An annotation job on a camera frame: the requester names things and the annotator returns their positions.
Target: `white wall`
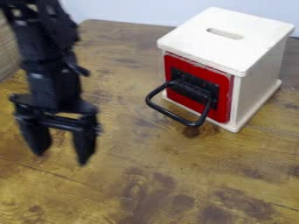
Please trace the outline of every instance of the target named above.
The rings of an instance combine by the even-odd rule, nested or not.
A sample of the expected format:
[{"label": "white wall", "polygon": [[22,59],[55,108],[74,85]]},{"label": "white wall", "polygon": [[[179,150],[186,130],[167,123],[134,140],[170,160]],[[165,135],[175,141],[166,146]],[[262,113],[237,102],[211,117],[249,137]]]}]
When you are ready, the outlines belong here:
[{"label": "white wall", "polygon": [[77,22],[103,19],[150,25],[178,26],[206,8],[217,6],[299,27],[298,0],[62,0]]}]

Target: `black handle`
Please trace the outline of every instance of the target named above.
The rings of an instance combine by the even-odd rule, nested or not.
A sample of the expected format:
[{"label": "black handle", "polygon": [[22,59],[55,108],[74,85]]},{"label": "black handle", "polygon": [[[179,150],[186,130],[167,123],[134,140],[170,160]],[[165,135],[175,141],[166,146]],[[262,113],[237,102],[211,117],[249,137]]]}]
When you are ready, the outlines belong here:
[{"label": "black handle", "polygon": [[211,103],[213,103],[213,97],[211,94],[206,94],[205,98],[207,99],[207,104],[206,104],[206,108],[202,112],[201,115],[201,119],[198,122],[193,122],[189,121],[187,119],[185,119],[183,117],[178,116],[174,112],[171,112],[170,110],[167,110],[166,108],[161,107],[159,105],[157,105],[151,100],[153,98],[166,89],[166,88],[171,88],[171,87],[178,87],[178,88],[183,88],[183,85],[181,85],[179,81],[177,80],[171,80],[167,81],[158,89],[155,89],[150,95],[146,97],[146,103],[147,105],[155,109],[157,111],[159,111],[162,114],[165,114],[166,116],[171,117],[177,122],[187,125],[187,126],[193,126],[193,127],[199,127],[203,125],[206,118],[209,116],[209,113],[211,111]]}]

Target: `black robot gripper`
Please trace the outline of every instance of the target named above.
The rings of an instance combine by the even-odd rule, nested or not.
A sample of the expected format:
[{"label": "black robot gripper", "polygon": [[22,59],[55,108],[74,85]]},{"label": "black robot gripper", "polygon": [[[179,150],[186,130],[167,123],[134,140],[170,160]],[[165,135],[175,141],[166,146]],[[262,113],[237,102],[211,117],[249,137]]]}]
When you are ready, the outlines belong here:
[{"label": "black robot gripper", "polygon": [[70,131],[85,165],[97,150],[101,125],[98,108],[81,97],[81,75],[90,76],[90,71],[78,65],[73,51],[81,40],[78,25],[58,0],[0,0],[0,9],[15,33],[31,89],[10,98],[23,138],[41,156],[53,145],[50,129]]}]

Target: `red drawer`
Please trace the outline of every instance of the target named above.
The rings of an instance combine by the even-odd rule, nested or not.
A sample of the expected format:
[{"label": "red drawer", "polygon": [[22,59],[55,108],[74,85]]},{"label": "red drawer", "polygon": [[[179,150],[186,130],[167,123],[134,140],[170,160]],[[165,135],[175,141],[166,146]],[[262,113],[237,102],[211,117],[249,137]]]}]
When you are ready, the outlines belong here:
[{"label": "red drawer", "polygon": [[[226,123],[230,120],[230,104],[234,76],[199,64],[198,62],[194,62],[171,53],[167,53],[165,55],[165,73],[167,81],[173,79],[174,68],[219,85],[218,107],[210,110],[209,117],[219,123]],[[199,113],[203,112],[206,107],[203,104],[187,98],[185,95],[174,92],[170,88],[167,88],[166,91],[169,99],[181,103],[183,106],[193,109],[194,111]]]}]

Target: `table surface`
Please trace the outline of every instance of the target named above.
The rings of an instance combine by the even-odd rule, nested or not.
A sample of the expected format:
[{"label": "table surface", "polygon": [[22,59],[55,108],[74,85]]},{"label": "table surface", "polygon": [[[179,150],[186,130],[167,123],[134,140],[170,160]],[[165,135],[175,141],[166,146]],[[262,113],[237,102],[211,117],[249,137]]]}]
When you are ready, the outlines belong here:
[{"label": "table surface", "polygon": [[[81,27],[83,97],[101,107],[98,154],[77,163],[71,133],[53,130],[43,157],[29,150],[0,85],[0,223],[230,224],[299,221],[299,40],[288,43],[282,89],[233,134],[190,129],[146,106],[163,81],[155,41],[174,28],[90,20]],[[183,116],[193,115],[157,97]]]}]

